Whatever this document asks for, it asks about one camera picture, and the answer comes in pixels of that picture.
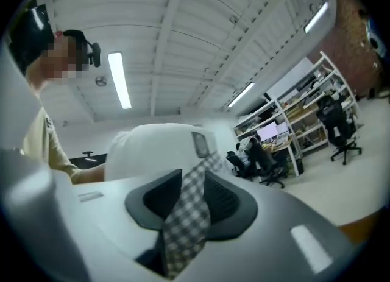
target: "checkered tie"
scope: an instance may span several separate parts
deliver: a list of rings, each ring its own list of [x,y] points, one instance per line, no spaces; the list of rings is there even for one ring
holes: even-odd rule
[[[175,278],[203,249],[210,212],[203,198],[205,171],[219,171],[222,160],[215,152],[182,178],[181,195],[163,225],[168,278]]]

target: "white robot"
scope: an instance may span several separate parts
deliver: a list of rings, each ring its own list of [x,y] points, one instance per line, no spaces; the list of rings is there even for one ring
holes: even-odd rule
[[[180,196],[179,188],[167,197],[167,183],[175,187],[216,152],[213,135],[184,125],[119,134],[108,153],[106,181],[73,186],[65,173],[15,149],[40,104],[5,47],[0,67],[0,207],[29,256],[55,281],[169,280],[143,259],[155,251],[165,222],[156,206]],[[149,153],[136,156],[142,151]],[[324,281],[350,261],[348,239],[297,198],[218,166],[202,175],[211,224],[202,250],[175,281]],[[152,191],[151,204],[145,195]]]

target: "ceiling beam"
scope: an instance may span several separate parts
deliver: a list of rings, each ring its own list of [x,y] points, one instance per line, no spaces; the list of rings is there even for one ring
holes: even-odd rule
[[[76,100],[76,102],[80,105],[82,111],[85,113],[85,117],[92,123],[96,122],[95,115],[93,114],[88,104],[85,102],[85,99],[81,95],[79,88],[73,83],[69,83],[68,88],[73,98]]]
[[[167,77],[167,78],[172,78],[172,79],[192,80],[193,82],[200,82],[200,83],[208,82],[210,85],[220,85],[220,86],[224,86],[226,88],[230,88],[232,90],[236,90],[235,86],[232,85],[232,84],[228,84],[228,83],[224,83],[224,82],[216,83],[212,79],[203,78],[203,77],[196,77],[196,76],[189,76],[189,75],[182,75],[182,74],[174,74],[174,73],[156,74],[156,73],[136,73],[136,72],[134,72],[131,75],[133,75],[133,76],[142,76],[142,77],[145,77],[145,76],[152,76],[152,77],[162,76],[162,77]]]
[[[160,34],[158,35],[156,56],[154,58],[153,74],[160,74],[163,67],[163,58],[168,43],[169,33],[171,31],[173,19],[181,0],[169,0],[161,24]],[[151,116],[154,116],[156,108],[156,98],[160,76],[153,76],[151,92]]]
[[[222,67],[218,71],[214,82],[221,83],[222,80],[226,77],[229,71],[234,67],[235,62],[239,59],[240,55],[245,51],[246,48],[253,42],[257,37],[261,29],[269,22],[269,19],[272,17],[272,14],[278,9],[278,7],[284,4],[286,0],[270,0],[267,7],[265,7],[262,13],[257,17],[254,23],[251,24],[247,32],[242,37],[241,41],[237,44],[233,52],[227,57],[227,60],[223,63]],[[197,101],[197,106],[201,107],[205,102],[206,98],[211,94],[214,87],[206,83],[207,89],[204,91],[203,95]]]

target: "computer monitor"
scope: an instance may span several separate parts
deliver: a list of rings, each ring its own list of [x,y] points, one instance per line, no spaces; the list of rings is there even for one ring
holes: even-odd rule
[[[262,129],[259,129],[257,131],[257,133],[261,138],[261,142],[277,136],[278,130],[276,127],[276,123],[272,122],[272,123],[268,124],[267,126],[263,127]]]
[[[283,122],[283,123],[279,124],[278,126],[276,126],[276,129],[278,130],[278,135],[281,133],[288,132],[287,123]]]

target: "black headset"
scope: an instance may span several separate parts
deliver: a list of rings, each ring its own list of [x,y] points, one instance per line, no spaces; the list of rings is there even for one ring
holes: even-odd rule
[[[94,65],[96,68],[100,67],[100,46],[98,43],[91,44],[85,38],[85,35],[82,31],[79,30],[67,30],[63,32],[64,36],[73,37],[77,43],[82,45],[84,51],[88,51],[87,45],[90,46],[91,52],[87,52],[87,55],[83,58],[83,63],[88,63]]]

